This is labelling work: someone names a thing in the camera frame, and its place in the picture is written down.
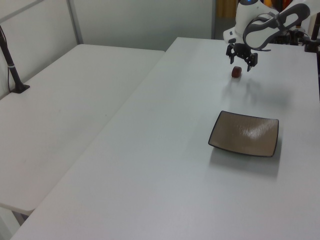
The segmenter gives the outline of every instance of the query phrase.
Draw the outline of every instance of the white robot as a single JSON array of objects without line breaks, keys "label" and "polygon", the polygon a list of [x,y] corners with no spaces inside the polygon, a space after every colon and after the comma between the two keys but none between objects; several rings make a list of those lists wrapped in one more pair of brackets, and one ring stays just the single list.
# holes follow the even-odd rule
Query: white robot
[{"label": "white robot", "polygon": [[241,0],[235,27],[223,33],[225,42],[229,44],[226,55],[230,57],[231,64],[235,56],[244,59],[249,71],[258,63],[258,54],[251,53],[251,50],[264,51],[274,37],[318,12],[320,0],[293,0],[282,12],[267,7],[260,0]]}]

